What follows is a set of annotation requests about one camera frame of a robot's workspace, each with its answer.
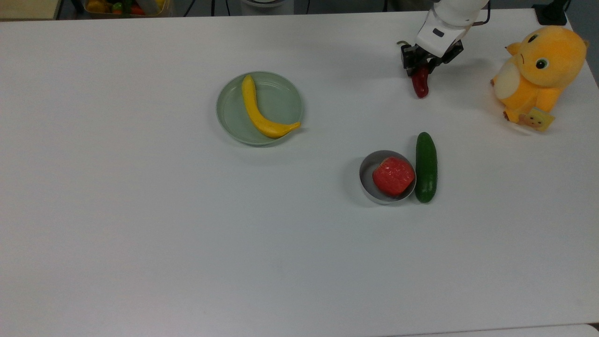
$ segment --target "silver bowl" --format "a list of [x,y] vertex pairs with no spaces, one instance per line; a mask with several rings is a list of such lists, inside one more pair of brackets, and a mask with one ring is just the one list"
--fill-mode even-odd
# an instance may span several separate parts
[[[397,197],[390,197],[385,193],[381,192],[381,190],[379,190],[378,187],[376,187],[373,181],[373,172],[380,165],[380,163],[382,163],[385,159],[389,157],[399,158],[410,164],[410,167],[414,171],[415,175],[414,181],[412,181],[411,184],[408,185],[406,190],[403,191]],[[414,167],[410,163],[410,161],[406,157],[394,151],[380,150],[373,152],[367,155],[366,158],[364,158],[364,160],[362,161],[362,165],[360,165],[360,182],[362,185],[362,190],[371,201],[377,204],[392,204],[404,200],[414,191],[417,178],[418,177],[416,177],[416,171],[414,170]]]

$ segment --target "stuffed animal eye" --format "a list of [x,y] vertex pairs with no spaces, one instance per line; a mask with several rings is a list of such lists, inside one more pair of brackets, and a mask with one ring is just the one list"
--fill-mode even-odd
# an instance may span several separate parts
[[537,60],[537,68],[538,69],[545,69],[548,66],[549,66],[549,61],[547,61],[547,59],[542,58],[542,59]]

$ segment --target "stuffed animal ear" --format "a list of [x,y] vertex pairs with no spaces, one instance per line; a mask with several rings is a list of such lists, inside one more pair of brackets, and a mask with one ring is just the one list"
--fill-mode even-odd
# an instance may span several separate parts
[[512,43],[511,45],[507,46],[506,49],[510,55],[514,56],[517,54],[518,49],[520,49],[520,42]]

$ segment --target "banana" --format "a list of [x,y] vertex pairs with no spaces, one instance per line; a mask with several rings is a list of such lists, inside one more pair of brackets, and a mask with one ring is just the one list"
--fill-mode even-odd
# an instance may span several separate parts
[[243,93],[243,103],[246,105],[247,114],[250,116],[254,126],[263,135],[270,138],[281,138],[292,130],[300,127],[300,122],[293,124],[281,124],[266,119],[260,110],[256,101],[256,84],[250,75],[246,75],[241,83],[241,92]]

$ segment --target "green cucumber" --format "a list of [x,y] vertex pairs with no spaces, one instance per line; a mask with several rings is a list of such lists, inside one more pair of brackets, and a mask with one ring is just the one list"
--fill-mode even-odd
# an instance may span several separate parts
[[431,135],[420,133],[416,141],[416,198],[421,203],[432,200],[437,192],[437,148]]

